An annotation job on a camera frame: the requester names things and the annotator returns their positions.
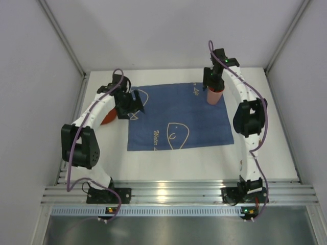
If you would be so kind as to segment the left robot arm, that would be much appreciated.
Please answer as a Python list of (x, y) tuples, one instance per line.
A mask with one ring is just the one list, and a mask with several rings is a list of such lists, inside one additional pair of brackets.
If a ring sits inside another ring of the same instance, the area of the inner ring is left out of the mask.
[(123, 74), (113, 73), (112, 81), (101, 86), (81, 116), (61, 128), (62, 159), (68, 163), (66, 190), (81, 181), (98, 190), (108, 190), (112, 177), (98, 164), (100, 147), (96, 130), (111, 111), (118, 119), (130, 119), (135, 112), (144, 112), (138, 90), (131, 90), (131, 81)]

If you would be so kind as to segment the pink plastic cup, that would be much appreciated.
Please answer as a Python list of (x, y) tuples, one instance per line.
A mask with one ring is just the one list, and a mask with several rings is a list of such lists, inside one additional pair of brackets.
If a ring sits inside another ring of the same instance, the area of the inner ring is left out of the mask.
[(216, 105), (220, 100), (224, 89), (216, 90), (212, 87), (208, 87), (207, 89), (207, 102), (210, 105)]

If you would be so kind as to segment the blue cloth placemat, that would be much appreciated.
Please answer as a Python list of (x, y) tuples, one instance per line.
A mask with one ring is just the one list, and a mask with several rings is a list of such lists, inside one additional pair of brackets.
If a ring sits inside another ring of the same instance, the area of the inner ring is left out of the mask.
[(128, 151), (163, 151), (234, 143), (225, 100), (207, 102), (201, 83), (139, 86), (144, 112), (130, 114)]

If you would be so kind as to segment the red plate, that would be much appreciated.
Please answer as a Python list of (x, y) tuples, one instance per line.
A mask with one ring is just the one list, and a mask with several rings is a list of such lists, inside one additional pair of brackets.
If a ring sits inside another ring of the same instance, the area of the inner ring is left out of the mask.
[(112, 109), (102, 120), (101, 125), (106, 125), (115, 120), (117, 117), (117, 112), (115, 109)]

